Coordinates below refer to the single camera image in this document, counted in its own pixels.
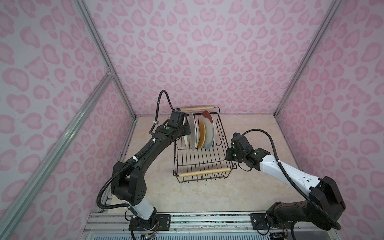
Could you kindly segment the white plaid plate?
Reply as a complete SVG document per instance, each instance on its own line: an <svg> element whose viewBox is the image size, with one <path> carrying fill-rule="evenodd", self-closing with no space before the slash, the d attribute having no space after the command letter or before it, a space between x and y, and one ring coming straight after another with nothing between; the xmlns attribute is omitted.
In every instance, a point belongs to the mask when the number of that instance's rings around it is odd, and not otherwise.
<svg viewBox="0 0 384 240"><path fill-rule="evenodd" d="M192 112L189 112L188 120L191 128L190 147L194 151L197 148L197 124L195 121L194 114Z"/></svg>

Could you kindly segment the orange woven plate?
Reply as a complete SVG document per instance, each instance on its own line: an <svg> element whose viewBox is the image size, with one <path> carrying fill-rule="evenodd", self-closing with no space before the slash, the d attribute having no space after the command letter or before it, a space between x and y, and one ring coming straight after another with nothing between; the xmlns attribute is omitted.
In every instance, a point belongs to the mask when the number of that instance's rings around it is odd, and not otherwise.
<svg viewBox="0 0 384 240"><path fill-rule="evenodd" d="M197 148L201 149L204 146L206 141L206 125L204 122L199 122L199 141L197 144Z"/></svg>

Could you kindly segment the large pink blue plate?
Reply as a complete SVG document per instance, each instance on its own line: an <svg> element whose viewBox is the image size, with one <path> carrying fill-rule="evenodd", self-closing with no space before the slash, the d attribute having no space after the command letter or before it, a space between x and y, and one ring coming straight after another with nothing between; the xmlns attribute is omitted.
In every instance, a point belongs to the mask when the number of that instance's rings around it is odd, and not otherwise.
<svg viewBox="0 0 384 240"><path fill-rule="evenodd" d="M206 127L205 142L203 144L203 148L209 150L214 145L216 134L214 119L209 111L202 112L201 122L204 123Z"/></svg>

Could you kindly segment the black wire dish rack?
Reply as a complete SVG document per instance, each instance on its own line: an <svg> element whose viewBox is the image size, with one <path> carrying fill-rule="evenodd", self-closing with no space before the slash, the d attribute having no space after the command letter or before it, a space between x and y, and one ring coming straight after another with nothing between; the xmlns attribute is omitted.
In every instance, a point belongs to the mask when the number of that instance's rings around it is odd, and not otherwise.
<svg viewBox="0 0 384 240"><path fill-rule="evenodd" d="M185 147L184 138L174 143L174 171L173 175L180 184L205 182L226 179L237 169L237 164L226 161L226 150L229 147L223 127L219 107L184 108L182 112L192 112L195 120L201 122L202 112L209 111L214 119L215 140L209 150Z"/></svg>

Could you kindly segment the cream blue plate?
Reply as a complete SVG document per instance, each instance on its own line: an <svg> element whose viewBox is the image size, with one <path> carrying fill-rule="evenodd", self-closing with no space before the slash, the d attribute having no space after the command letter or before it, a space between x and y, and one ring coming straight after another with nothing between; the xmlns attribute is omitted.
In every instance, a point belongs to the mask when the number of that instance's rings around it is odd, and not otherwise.
<svg viewBox="0 0 384 240"><path fill-rule="evenodd" d="M188 123L187 134L185 136L183 136L186 148L192 148L193 147L193 140L195 139L195 137L193 136L193 133L192 133L192 130L194 128L194 123L193 123L192 117L193 117L192 112L187 112L187 116L186 116L186 123Z"/></svg>

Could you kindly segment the orange sunburst plate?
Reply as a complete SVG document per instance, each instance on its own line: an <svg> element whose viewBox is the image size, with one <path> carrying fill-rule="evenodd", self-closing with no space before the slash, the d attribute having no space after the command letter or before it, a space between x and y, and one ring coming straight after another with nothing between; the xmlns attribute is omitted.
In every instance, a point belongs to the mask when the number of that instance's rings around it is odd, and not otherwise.
<svg viewBox="0 0 384 240"><path fill-rule="evenodd" d="M196 137L196 149L198 149L199 140L200 140L200 128L199 128L199 123L196 120L195 120L195 137Z"/></svg>

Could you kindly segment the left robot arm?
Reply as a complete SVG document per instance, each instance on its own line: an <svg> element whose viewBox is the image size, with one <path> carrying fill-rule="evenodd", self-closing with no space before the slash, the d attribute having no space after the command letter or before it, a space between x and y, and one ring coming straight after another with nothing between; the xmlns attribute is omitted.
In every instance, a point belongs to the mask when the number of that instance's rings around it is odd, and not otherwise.
<svg viewBox="0 0 384 240"><path fill-rule="evenodd" d="M180 109L173 110L168 120L150 131L150 140L135 155L124 163L115 164L111 193L122 202L109 205L111 209L126 208L147 225L155 224L156 208L146 198L145 174L163 150L191 134L190 125L185 123L186 116Z"/></svg>

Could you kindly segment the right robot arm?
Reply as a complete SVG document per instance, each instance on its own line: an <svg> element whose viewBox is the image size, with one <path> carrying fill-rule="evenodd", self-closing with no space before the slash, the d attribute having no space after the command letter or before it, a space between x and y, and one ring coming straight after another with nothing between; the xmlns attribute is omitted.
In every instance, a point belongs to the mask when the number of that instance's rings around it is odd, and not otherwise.
<svg viewBox="0 0 384 240"><path fill-rule="evenodd" d="M274 203L266 211L266 224L276 229L287 222L293 225L297 222L308 222L325 231L340 230L342 227L338 220L346 205L336 181L328 176L319 178L307 174L284 163L277 155L271 135L264 130L259 132L268 137L271 152L253 148L247 139L250 131L243 134L234 133L231 145L226 151L226 160L244 163L250 170L255 169L273 176L303 197L303 201L300 202Z"/></svg>

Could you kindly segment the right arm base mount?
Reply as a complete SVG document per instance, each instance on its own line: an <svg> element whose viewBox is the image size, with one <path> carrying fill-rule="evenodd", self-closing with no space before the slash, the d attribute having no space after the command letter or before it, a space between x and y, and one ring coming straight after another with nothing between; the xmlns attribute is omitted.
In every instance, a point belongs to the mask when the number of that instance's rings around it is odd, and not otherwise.
<svg viewBox="0 0 384 240"><path fill-rule="evenodd" d="M275 227L270 227L266 220L266 213L251 213L250 214L251 224L254 230L258 231L270 231L272 230L290 230L292 222L285 222L284 224L276 225Z"/></svg>

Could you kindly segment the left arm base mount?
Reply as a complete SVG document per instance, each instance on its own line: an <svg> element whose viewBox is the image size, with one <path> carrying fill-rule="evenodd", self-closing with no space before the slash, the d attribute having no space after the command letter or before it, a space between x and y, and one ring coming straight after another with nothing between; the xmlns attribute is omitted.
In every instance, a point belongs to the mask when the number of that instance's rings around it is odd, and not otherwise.
<svg viewBox="0 0 384 240"><path fill-rule="evenodd" d="M148 220L143 220L139 217L133 217L130 220L130 231L153 232L153 231L169 231L171 224L171 215L154 214Z"/></svg>

